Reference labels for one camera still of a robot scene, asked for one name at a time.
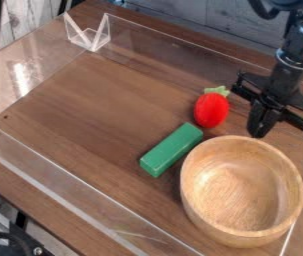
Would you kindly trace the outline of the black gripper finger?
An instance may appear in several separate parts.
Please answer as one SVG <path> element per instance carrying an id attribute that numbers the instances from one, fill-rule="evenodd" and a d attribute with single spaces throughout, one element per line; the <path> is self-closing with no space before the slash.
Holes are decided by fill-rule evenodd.
<path id="1" fill-rule="evenodd" d="M 267 135 L 280 116 L 282 112 L 275 109 L 259 109 L 256 111 L 255 138 L 263 138 Z"/>
<path id="2" fill-rule="evenodd" d="M 263 104 L 255 100 L 251 105 L 247 120 L 247 131 L 251 136 L 262 136 L 264 132 L 263 128 L 263 117 L 266 114 L 266 108 Z"/>

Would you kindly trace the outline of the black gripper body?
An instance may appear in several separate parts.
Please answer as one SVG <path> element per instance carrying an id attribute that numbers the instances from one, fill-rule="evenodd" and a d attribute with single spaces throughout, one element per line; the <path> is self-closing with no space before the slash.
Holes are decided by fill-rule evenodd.
<path id="1" fill-rule="evenodd" d="M 286 71 L 274 71 L 270 76 L 239 72 L 231 92 L 247 100 L 250 105 L 258 100 L 266 109 L 280 111 L 282 116 L 278 122 L 287 122 L 303 131 L 300 76 L 300 72 Z"/>

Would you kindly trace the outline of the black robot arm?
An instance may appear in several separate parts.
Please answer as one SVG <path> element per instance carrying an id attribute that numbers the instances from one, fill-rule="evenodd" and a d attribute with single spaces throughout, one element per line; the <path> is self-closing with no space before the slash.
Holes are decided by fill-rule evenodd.
<path id="1" fill-rule="evenodd" d="M 239 72 L 231 92 L 250 102 L 247 131 L 263 138 L 278 122 L 287 122 L 303 131 L 303 94 L 299 84 L 303 75 L 303 0 L 247 0 L 264 20 L 282 11 L 290 13 L 284 42 L 275 52 L 271 74 Z"/>

